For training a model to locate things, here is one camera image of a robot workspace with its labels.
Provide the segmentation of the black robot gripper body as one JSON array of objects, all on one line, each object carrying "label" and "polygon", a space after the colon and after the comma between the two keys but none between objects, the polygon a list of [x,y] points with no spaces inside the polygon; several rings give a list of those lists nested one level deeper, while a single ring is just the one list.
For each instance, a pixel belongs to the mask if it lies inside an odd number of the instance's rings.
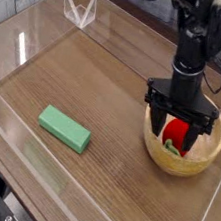
[{"label": "black robot gripper body", "polygon": [[145,100],[149,106],[156,105],[188,124],[197,124],[201,128],[200,134],[211,134],[215,121],[219,118],[219,110],[201,90],[189,93],[186,89],[172,92],[171,79],[149,77],[148,92]]}]

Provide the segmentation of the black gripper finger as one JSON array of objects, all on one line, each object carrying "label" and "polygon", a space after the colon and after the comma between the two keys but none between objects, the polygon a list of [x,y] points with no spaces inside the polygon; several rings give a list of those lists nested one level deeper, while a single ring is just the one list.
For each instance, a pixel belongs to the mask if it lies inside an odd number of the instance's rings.
[{"label": "black gripper finger", "polygon": [[184,136],[184,141],[182,142],[182,150],[184,152],[189,151],[193,144],[196,142],[197,137],[200,135],[201,128],[197,124],[190,124],[189,129]]},{"label": "black gripper finger", "polygon": [[162,127],[164,127],[167,112],[156,105],[150,107],[150,112],[152,132],[155,136],[158,136],[162,131]]}]

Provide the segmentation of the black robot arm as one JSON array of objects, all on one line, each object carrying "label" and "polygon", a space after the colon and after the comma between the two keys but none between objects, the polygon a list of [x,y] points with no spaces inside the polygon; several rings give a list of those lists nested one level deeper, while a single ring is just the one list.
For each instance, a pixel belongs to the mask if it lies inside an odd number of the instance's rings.
[{"label": "black robot arm", "polygon": [[145,102],[150,107],[152,132],[161,133],[166,117],[187,123],[182,142],[189,151],[197,138],[211,133],[219,110],[202,91],[207,62],[221,51],[221,0],[171,0],[178,11],[178,45],[173,58],[172,77],[150,77]]}]

